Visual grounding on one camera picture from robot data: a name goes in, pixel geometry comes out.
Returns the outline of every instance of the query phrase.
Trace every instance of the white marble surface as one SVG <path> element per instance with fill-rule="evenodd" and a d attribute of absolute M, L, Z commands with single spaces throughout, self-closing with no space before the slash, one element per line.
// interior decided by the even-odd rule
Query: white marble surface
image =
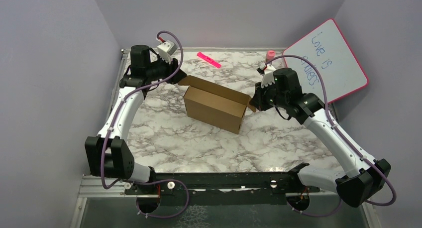
<path fill-rule="evenodd" d="M 213 67 L 196 52 L 185 52 L 182 70 L 253 96 L 255 83 L 262 79 L 256 68 L 265 51 L 204 53 L 222 67 Z M 128 137 L 137 163 L 157 172 L 287 171 L 301 162 L 339 168 L 315 135 L 294 119 L 281 119 L 275 110 L 247 110 L 239 135 L 187 117 L 186 89 L 161 84 L 148 93 Z"/>

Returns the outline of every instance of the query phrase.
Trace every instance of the dark gray floor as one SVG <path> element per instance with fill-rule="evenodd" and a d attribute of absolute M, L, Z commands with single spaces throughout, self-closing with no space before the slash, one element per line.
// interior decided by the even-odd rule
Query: dark gray floor
<path fill-rule="evenodd" d="M 338 204 L 338 196 L 312 196 L 307 212 L 324 214 Z M 180 207 L 159 207 L 154 214 L 170 215 Z M 172 219 L 137 215 L 134 198 L 89 198 L 82 220 L 83 228 L 366 228 L 362 208 L 342 205 L 341 210 L 326 218 L 309 218 L 294 213 L 288 206 L 191 206 Z"/>

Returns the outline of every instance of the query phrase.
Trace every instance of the open box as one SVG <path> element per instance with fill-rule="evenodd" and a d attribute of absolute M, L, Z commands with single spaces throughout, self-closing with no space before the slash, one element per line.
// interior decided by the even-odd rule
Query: open box
<path fill-rule="evenodd" d="M 256 111 L 249 95 L 213 82 L 187 76 L 178 85 L 189 86 L 183 96 L 188 116 L 221 129 L 239 134 L 246 108 Z"/>

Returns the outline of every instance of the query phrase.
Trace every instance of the pink bottle cap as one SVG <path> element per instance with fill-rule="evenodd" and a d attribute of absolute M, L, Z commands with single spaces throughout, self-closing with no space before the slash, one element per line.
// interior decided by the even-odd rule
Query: pink bottle cap
<path fill-rule="evenodd" d="M 269 50 L 267 51 L 267 55 L 265 56 L 265 58 L 267 60 L 271 60 L 272 58 L 274 58 L 274 56 L 276 56 L 276 52 L 274 50 Z"/>

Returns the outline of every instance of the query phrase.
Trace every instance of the red border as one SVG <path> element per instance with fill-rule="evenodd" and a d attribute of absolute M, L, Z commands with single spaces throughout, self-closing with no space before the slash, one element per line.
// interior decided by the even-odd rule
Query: red border
<path fill-rule="evenodd" d="M 366 77 L 366 84 L 365 84 L 365 85 L 363 85 L 362 87 L 359 87 L 359 88 L 357 88 L 356 90 L 351 91 L 351 92 L 349 92 L 349 93 L 347 93 L 347 94 L 345 94 L 345 95 L 343 95 L 343 96 L 340 96 L 340 97 L 338 97 L 337 99 L 334 99 L 334 100 L 332 100 L 332 101 L 330 101 L 330 102 L 329 102 L 329 103 L 332 103 L 332 102 L 334 102 L 334 101 L 337 101 L 337 100 L 339 100 L 339 99 L 342 99 L 342 98 L 344 98 L 344 97 L 346 97 L 346 96 L 350 95 L 350 94 L 351 94 L 351 93 L 353 93 L 353 92 L 356 92 L 356 91 L 358 91 L 358 90 L 361 90 L 362 88 L 365 88 L 365 87 L 369 84 L 369 78 L 368 78 L 368 75 L 366 74 L 365 70 L 362 68 L 362 65 L 360 64 L 359 60 L 356 58 L 355 52 L 353 52 L 352 48 L 350 47 L 349 42 L 347 42 L 346 38 L 344 37 L 343 32 L 340 30 L 340 27 L 338 27 L 338 24 L 337 24 L 337 22 L 334 20 L 334 18 L 330 18 L 330 19 L 328 19 L 328 20 L 324 21 L 321 25 L 317 26 L 317 27 L 316 27 L 315 29 L 313 29 L 311 32 L 309 32 L 308 34 L 306 34 L 305 36 L 303 36 L 300 40 L 302 40 L 303 38 L 305 38 L 307 35 L 311 34 L 314 30 L 318 29 L 318 27 L 322 26 L 324 23 L 326 23 L 326 22 L 327 22 L 327 21 L 329 21 L 329 20 L 332 20 L 332 21 L 334 22 L 335 26 L 337 26 L 337 29 L 338 29 L 338 31 L 340 32 L 341 36 L 343 37 L 343 40 L 346 42 L 347 47 L 349 47 L 350 52 L 352 52 L 353 57 L 355 58 L 355 60 L 356 60 L 357 64 L 359 65 L 360 69 L 361 69 L 361 70 L 362 70 L 362 72 L 363 72 L 363 75 L 365 75 L 365 77 Z M 292 47 L 294 44 L 298 43 L 300 40 L 296 41 L 296 42 L 295 42 L 295 43 L 293 43 L 291 46 L 287 47 L 287 48 L 283 51 L 283 55 L 284 55 L 284 52 L 285 52 L 287 49 L 289 49 L 290 47 Z M 287 66 L 286 58 L 283 58 L 283 60 L 284 60 L 284 64 L 286 64 L 286 66 Z"/>

